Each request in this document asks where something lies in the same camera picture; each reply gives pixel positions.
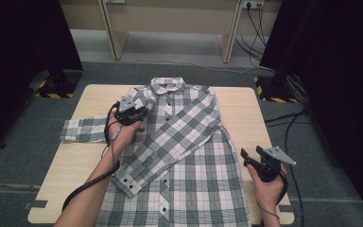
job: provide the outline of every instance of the gray carpet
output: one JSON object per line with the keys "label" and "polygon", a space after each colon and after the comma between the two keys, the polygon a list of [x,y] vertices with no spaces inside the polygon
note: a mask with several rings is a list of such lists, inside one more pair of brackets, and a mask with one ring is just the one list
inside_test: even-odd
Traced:
{"label": "gray carpet", "polygon": [[[34,201],[38,189],[28,185],[42,184],[55,152],[65,119],[69,119],[88,84],[149,84],[154,77],[183,77],[187,83],[210,86],[243,86],[254,88],[253,77],[270,75],[258,69],[243,74],[213,72],[196,66],[159,64],[83,63],[84,73],[73,98],[33,97],[9,129],[0,148],[0,226],[33,226],[27,222],[27,202]],[[241,68],[230,70],[242,71]],[[259,101],[265,119],[297,113],[301,104]],[[291,118],[268,123],[272,145],[284,148],[285,130]],[[341,168],[334,167],[324,154],[307,115],[301,115],[289,130],[288,153],[298,163],[294,174],[302,194],[305,226],[363,226],[363,202]],[[298,193],[289,171],[288,194],[296,220],[302,216]]]}

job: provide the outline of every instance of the shirt collar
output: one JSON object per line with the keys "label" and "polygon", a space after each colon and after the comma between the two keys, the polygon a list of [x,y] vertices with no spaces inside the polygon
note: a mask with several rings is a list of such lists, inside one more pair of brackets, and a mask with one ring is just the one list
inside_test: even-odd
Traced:
{"label": "shirt collar", "polygon": [[151,80],[151,90],[156,95],[184,90],[185,82],[182,78],[154,78]]}

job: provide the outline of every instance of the shirt sleeve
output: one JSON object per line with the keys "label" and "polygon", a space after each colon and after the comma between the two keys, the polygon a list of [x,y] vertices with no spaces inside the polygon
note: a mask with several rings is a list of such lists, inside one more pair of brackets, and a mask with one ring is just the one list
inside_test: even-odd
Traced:
{"label": "shirt sleeve", "polygon": [[202,94],[147,137],[113,183],[131,198],[164,170],[203,146],[220,124],[216,98]]}

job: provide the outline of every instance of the power outlet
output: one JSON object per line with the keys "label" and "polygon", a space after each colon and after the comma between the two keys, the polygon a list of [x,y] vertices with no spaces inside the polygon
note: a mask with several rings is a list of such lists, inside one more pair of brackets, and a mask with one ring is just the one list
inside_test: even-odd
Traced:
{"label": "power outlet", "polygon": [[251,3],[250,9],[263,9],[265,0],[244,0],[243,2],[243,9],[247,8],[247,3]]}

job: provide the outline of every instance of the human arm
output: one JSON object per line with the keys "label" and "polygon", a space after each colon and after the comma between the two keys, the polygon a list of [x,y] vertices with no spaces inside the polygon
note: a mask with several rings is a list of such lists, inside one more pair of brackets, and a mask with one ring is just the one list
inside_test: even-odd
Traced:
{"label": "human arm", "polygon": [[[281,226],[279,218],[276,216],[276,205],[284,187],[281,176],[269,183],[264,183],[258,176],[257,171],[248,165],[249,173],[255,186],[255,198],[261,208],[262,219],[265,227]],[[281,170],[286,174],[285,167],[281,164]]]}
{"label": "human arm", "polygon": [[[115,122],[113,114],[111,116],[109,124]],[[118,129],[121,128],[121,131],[109,145],[107,152],[103,155],[86,182],[114,168],[124,148],[130,143],[133,135],[140,126],[141,121],[122,128],[120,123],[114,123],[110,126],[110,137]],[[111,177],[107,177],[77,194],[60,214],[55,226],[94,226],[110,180]]]}

